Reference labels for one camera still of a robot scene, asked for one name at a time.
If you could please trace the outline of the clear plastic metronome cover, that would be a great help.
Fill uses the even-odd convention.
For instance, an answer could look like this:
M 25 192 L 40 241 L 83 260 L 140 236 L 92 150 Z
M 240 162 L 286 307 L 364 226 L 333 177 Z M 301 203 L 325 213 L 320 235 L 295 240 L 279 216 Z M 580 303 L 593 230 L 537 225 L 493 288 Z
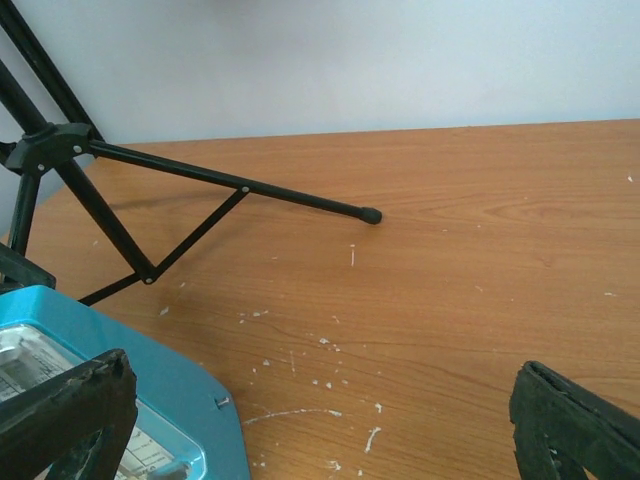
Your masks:
M 27 324 L 1 328 L 1 400 L 12 399 L 85 359 Z M 202 479 L 204 453 L 186 433 L 141 400 L 117 479 Z

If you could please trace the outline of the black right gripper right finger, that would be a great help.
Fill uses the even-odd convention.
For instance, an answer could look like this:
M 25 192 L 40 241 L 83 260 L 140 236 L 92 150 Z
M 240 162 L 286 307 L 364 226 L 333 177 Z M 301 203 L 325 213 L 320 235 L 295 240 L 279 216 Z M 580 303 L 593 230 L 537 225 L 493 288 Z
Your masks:
M 538 361 L 509 400 L 522 479 L 637 479 L 639 419 Z

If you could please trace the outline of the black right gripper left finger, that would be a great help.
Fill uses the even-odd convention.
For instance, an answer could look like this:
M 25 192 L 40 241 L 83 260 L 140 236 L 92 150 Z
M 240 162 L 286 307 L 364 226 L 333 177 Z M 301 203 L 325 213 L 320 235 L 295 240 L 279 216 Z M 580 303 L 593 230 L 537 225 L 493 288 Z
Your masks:
M 113 479 L 138 417 L 137 377 L 106 351 L 1 404 L 1 477 Z

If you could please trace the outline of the blue metronome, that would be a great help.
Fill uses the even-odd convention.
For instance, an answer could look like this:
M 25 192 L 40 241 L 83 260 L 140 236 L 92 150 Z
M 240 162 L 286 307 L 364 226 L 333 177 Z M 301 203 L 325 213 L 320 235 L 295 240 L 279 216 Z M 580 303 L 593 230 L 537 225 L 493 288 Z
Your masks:
M 1 297 L 1 328 L 31 325 L 85 361 L 126 352 L 146 403 L 201 447 L 202 479 L 251 476 L 239 415 L 230 392 L 203 367 L 151 338 L 44 286 Z

